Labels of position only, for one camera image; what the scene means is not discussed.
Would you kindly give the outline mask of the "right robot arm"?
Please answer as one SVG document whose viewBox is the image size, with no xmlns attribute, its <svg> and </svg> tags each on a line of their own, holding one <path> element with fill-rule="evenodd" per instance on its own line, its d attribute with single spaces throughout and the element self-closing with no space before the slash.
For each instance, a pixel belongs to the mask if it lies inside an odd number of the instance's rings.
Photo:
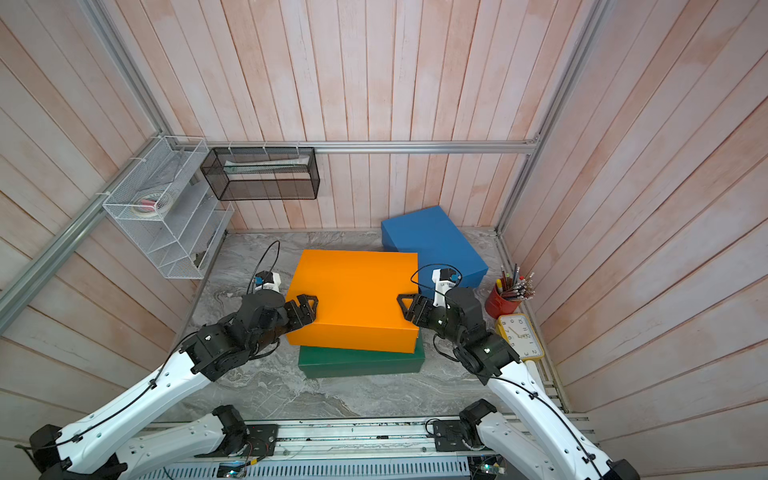
<svg viewBox="0 0 768 480">
<path fill-rule="evenodd" d="M 540 387 L 519 354 L 487 327 L 472 290 L 453 287 L 433 300 L 400 294 L 404 318 L 453 344 L 457 361 L 527 427 L 526 437 L 486 400 L 460 413 L 462 442 L 501 455 L 528 479 L 638 479 L 625 459 L 613 460 L 588 440 Z"/>
</svg>

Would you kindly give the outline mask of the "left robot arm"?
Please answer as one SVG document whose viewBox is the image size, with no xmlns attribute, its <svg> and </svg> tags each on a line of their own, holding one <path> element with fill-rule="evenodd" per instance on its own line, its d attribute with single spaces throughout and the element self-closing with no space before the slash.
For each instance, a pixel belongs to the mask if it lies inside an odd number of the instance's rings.
<svg viewBox="0 0 768 480">
<path fill-rule="evenodd" d="M 64 427 L 47 424 L 24 446 L 43 479 L 114 479 L 128 469 L 119 448 L 187 396 L 252 360 L 281 336 L 312 324 L 319 300 L 271 289 L 243 297 L 238 311 L 183 337 L 161 366 L 121 395 Z"/>
</svg>

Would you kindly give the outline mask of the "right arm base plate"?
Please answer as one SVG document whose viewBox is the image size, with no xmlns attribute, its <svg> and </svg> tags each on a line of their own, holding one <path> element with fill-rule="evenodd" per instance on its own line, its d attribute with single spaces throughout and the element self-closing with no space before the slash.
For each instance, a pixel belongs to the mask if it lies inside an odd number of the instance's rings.
<svg viewBox="0 0 768 480">
<path fill-rule="evenodd" d="M 466 420 L 431 420 L 425 429 L 434 440 L 438 452 L 482 450 L 474 425 Z"/>
</svg>

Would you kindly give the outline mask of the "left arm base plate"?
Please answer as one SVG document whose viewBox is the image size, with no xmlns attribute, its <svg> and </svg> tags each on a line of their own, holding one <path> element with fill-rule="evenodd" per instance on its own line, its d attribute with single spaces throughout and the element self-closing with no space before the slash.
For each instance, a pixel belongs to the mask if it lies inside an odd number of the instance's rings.
<svg viewBox="0 0 768 480">
<path fill-rule="evenodd" d="M 278 429 L 277 424 L 225 427 L 219 446 L 210 453 L 196 455 L 196 458 L 241 456 L 261 459 L 272 456 Z"/>
</svg>

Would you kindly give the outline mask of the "blue shoebox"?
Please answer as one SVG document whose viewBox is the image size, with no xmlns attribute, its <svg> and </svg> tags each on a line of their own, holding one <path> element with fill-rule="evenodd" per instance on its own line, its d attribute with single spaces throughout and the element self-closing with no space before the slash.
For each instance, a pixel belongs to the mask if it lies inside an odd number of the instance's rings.
<svg viewBox="0 0 768 480">
<path fill-rule="evenodd" d="M 488 266 L 440 206 L 430 207 L 381 223 L 386 251 L 418 254 L 418 282 L 433 287 L 432 272 L 441 264 L 457 267 L 460 285 L 477 288 Z"/>
</svg>

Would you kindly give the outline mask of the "orange shoebox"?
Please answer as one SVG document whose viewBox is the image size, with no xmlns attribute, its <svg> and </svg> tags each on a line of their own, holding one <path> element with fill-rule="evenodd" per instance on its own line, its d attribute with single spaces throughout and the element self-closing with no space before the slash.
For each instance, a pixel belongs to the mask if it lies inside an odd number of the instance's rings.
<svg viewBox="0 0 768 480">
<path fill-rule="evenodd" d="M 312 250 L 302 252 L 286 298 L 318 298 L 316 320 L 287 335 L 294 346 L 411 354 L 419 328 L 397 301 L 418 287 L 416 253 Z"/>
</svg>

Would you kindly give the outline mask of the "green shoebox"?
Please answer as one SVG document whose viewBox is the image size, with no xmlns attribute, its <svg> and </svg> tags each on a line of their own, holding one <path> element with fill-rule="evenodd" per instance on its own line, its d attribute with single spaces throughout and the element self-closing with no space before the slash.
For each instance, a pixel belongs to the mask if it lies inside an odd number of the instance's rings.
<svg viewBox="0 0 768 480">
<path fill-rule="evenodd" d="M 298 368 L 310 379 L 340 378 L 418 373 L 424 361 L 423 339 L 419 336 L 413 353 L 302 346 Z"/>
</svg>

